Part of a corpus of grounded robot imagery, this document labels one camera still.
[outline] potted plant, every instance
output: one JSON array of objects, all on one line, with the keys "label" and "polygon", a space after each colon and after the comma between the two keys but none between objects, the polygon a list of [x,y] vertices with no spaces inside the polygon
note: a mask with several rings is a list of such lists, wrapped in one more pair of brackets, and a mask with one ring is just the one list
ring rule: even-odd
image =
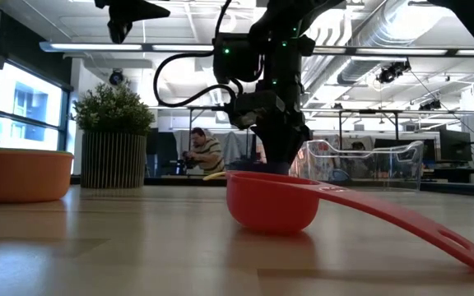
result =
[{"label": "potted plant", "polygon": [[81,186],[133,188],[144,183],[146,137],[155,115],[129,82],[100,83],[74,103],[83,130]]}]

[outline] orange bowl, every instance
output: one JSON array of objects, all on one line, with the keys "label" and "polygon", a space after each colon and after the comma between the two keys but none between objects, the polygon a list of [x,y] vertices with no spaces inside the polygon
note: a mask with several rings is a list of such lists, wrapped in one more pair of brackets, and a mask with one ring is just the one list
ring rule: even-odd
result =
[{"label": "orange bowl", "polygon": [[71,184],[67,152],[0,148],[0,202],[56,201]]}]

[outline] green plant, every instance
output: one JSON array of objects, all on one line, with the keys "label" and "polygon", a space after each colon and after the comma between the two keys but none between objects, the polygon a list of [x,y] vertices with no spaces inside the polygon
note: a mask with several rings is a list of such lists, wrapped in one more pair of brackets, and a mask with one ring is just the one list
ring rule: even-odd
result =
[{"label": "green plant", "polygon": [[141,102],[140,95],[129,88],[129,82],[119,86],[100,83],[74,102],[77,125],[86,132],[121,132],[147,135],[155,115]]}]

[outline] table surface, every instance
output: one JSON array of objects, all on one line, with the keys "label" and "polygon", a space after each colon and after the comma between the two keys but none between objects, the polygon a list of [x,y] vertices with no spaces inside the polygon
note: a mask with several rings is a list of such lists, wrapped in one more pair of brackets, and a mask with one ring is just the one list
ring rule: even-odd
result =
[{"label": "table surface", "polygon": [[[370,192],[474,241],[474,198]],[[295,237],[241,229],[217,187],[71,191],[0,205],[0,295],[474,295],[474,272],[393,225],[322,201]]]}]

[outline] striped shirt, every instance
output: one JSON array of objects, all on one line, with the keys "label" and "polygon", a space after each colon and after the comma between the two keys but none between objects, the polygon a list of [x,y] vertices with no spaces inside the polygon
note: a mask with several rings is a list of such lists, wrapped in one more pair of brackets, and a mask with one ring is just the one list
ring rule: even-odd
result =
[{"label": "striped shirt", "polygon": [[224,159],[222,157],[221,143],[212,137],[206,139],[203,146],[193,148],[193,152],[200,155],[217,155],[215,161],[201,162],[198,166],[204,170],[204,173],[212,174],[224,171]]}]

